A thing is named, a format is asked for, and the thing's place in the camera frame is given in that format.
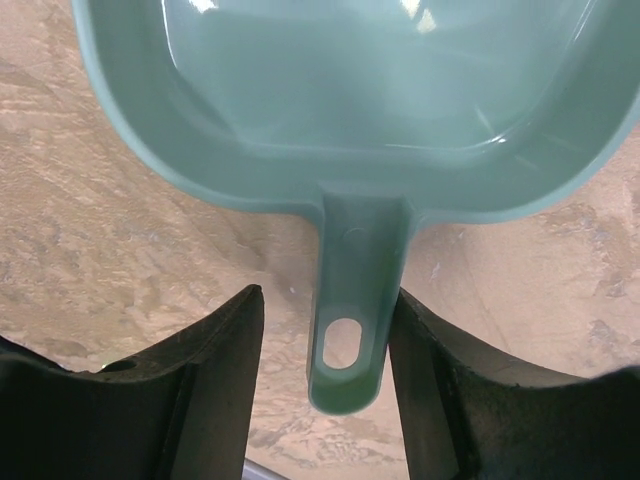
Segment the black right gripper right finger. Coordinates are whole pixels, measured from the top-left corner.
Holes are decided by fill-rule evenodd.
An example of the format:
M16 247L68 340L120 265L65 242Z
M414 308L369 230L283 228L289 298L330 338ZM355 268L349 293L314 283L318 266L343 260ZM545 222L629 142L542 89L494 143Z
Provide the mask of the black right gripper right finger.
M389 340L413 479L635 479L639 370L585 379L507 354L401 293Z

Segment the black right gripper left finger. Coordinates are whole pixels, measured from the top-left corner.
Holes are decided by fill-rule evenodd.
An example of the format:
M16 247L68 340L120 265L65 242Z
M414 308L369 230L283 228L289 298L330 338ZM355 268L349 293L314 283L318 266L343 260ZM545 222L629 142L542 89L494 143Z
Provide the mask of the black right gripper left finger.
M1 343L5 479L238 479L264 327L250 285L96 373Z

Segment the green plastic dustpan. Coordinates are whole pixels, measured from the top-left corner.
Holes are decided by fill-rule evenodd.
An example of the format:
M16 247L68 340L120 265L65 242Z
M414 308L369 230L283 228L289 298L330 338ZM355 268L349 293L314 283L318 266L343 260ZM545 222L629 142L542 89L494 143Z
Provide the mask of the green plastic dustpan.
M534 214L639 120L635 1L76 1L96 97L178 189L319 233L308 395L377 396L407 250Z

